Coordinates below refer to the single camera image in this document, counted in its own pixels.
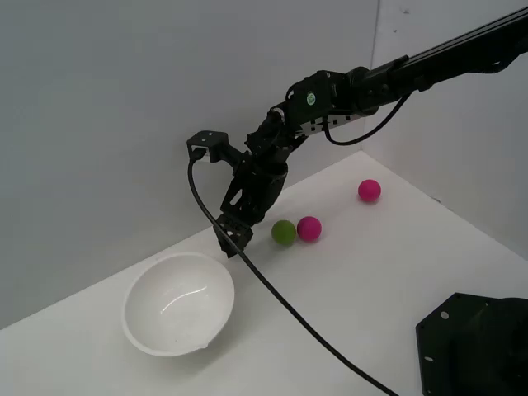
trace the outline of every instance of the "ball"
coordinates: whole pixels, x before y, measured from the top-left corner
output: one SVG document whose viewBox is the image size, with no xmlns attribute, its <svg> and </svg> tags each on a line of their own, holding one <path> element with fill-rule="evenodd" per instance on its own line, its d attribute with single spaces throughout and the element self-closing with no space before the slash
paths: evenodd
<svg viewBox="0 0 528 396">
<path fill-rule="evenodd" d="M 357 193 L 364 202 L 376 202 L 381 195 L 381 186 L 376 180 L 364 180 L 357 188 Z"/>
<path fill-rule="evenodd" d="M 321 222 L 312 216 L 303 217 L 297 224 L 299 238 L 305 242 L 314 242 L 322 230 Z"/>
<path fill-rule="evenodd" d="M 271 237 L 273 240 L 283 246 L 291 245 L 295 241 L 296 236 L 297 231 L 295 231 L 295 226 L 288 220 L 277 221 L 271 229 Z"/>
</svg>

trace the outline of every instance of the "white wall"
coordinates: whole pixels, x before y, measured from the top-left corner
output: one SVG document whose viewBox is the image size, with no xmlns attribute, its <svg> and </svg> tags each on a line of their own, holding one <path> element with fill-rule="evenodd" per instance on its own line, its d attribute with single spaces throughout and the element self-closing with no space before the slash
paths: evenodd
<svg viewBox="0 0 528 396">
<path fill-rule="evenodd" d="M 223 130 L 242 148 L 290 84 L 370 65 L 376 10 L 371 0 L 3 1 L 0 328 L 205 228 L 186 183 L 187 138 Z M 288 182 L 349 153 L 313 137 Z M 229 167 L 196 171 L 218 214 Z"/>
<path fill-rule="evenodd" d="M 528 5 L 526 0 L 382 0 L 374 64 L 414 55 Z M 528 258 L 528 55 L 410 97 L 363 149 Z M 366 130 L 390 106 L 367 120 Z"/>
</svg>

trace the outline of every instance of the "white table surface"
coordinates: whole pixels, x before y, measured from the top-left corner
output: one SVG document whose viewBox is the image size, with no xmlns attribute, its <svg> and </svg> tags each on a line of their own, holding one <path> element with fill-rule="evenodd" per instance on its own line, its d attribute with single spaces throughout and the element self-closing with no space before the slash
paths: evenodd
<svg viewBox="0 0 528 396">
<path fill-rule="evenodd" d="M 356 198 L 377 179 L 376 205 Z M 278 219 L 315 215 L 313 245 L 278 248 Z M 528 298 L 526 261 L 400 177 L 356 153 L 285 190 L 255 227 L 247 254 L 342 353 L 400 395 L 422 393 L 414 327 L 459 291 Z M 148 356 L 121 331 L 134 278 L 161 257 L 203 252 L 236 287 L 232 317 L 203 351 Z M 330 356 L 241 260 L 227 260 L 212 229 L 198 233 L 0 331 L 5 395 L 378 395 Z"/>
</svg>

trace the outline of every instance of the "white bowl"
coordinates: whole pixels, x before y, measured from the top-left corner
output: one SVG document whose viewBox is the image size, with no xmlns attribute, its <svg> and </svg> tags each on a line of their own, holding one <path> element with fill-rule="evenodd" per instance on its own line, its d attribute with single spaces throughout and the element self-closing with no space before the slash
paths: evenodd
<svg viewBox="0 0 528 396">
<path fill-rule="evenodd" d="M 130 287 L 123 330 L 150 355 L 184 355 L 207 347 L 233 302 L 233 280 L 222 264 L 200 253 L 178 253 L 151 266 Z"/>
</svg>

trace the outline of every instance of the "black cable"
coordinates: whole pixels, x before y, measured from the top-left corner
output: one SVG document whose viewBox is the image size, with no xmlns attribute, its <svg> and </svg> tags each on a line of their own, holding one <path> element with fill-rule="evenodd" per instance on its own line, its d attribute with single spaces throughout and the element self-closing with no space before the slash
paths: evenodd
<svg viewBox="0 0 528 396">
<path fill-rule="evenodd" d="M 323 130 L 324 130 L 324 135 L 327 137 L 328 141 L 330 143 L 333 143 L 337 146 L 352 146 L 353 144 L 358 144 L 360 142 L 362 142 L 363 140 L 365 139 L 368 139 L 370 136 L 372 136 L 373 134 L 375 134 L 376 132 L 378 132 L 379 130 L 381 130 L 384 126 L 387 125 L 387 123 L 394 117 L 394 115 L 398 112 L 398 110 L 403 106 L 403 103 L 405 103 L 405 101 L 411 96 L 411 94 L 409 93 L 408 95 L 405 95 L 404 97 L 402 97 L 398 103 L 396 103 L 396 106 L 393 108 L 393 110 L 390 111 L 389 115 L 387 115 L 385 117 L 385 119 L 383 121 L 381 121 L 379 123 L 378 126 L 376 126 L 371 132 L 369 132 L 368 134 L 364 134 L 363 136 L 360 136 L 359 138 L 356 138 L 356 139 L 352 139 L 352 140 L 349 140 L 347 142 L 338 142 L 336 140 L 334 140 L 332 138 L 332 136 L 330 135 L 330 130 L 328 129 L 328 121 L 326 120 L 325 122 L 323 122 Z"/>
<path fill-rule="evenodd" d="M 276 299 L 279 300 L 279 302 L 294 316 L 294 318 L 297 319 L 297 321 L 317 340 L 323 347 L 325 347 L 330 353 L 332 353 L 342 364 L 344 364 L 346 367 L 348 367 L 350 370 L 354 371 L 357 375 L 359 375 L 363 380 L 369 382 L 370 384 L 374 385 L 377 389 L 381 390 L 385 394 L 388 394 L 389 396 L 398 396 L 395 392 L 387 388 L 385 385 L 381 384 L 376 379 L 372 378 L 370 375 L 366 374 L 362 369 L 357 367 L 356 365 L 352 364 L 344 355 L 342 355 L 336 348 L 334 348 L 330 343 L 328 343 L 318 332 L 315 331 L 312 326 L 306 320 L 298 313 L 295 308 L 279 293 L 279 291 L 266 279 L 266 277 L 255 267 L 255 265 L 251 262 L 248 256 L 237 246 L 235 242 L 225 233 L 225 231 L 220 227 L 220 225 L 216 222 L 213 215 L 207 210 L 205 207 L 203 201 L 200 198 L 200 195 L 198 194 L 198 191 L 196 190 L 194 177 L 192 176 L 192 169 L 195 164 L 195 162 L 200 159 L 200 156 L 203 157 L 203 153 L 205 153 L 205 150 L 202 152 L 199 152 L 199 148 L 195 150 L 195 153 L 197 154 L 194 158 L 191 159 L 189 162 L 189 166 L 187 168 L 187 177 L 189 179 L 189 186 L 191 187 L 192 195 L 195 197 L 196 203 L 204 212 L 205 217 L 213 224 L 213 227 L 215 227 L 219 233 L 224 237 L 224 239 L 227 241 L 227 243 L 231 246 L 231 248 L 234 249 L 234 251 L 243 259 L 243 261 L 246 263 L 246 265 L 249 267 L 249 269 L 255 274 L 255 276 L 258 278 L 260 282 L 274 295 Z"/>
</svg>

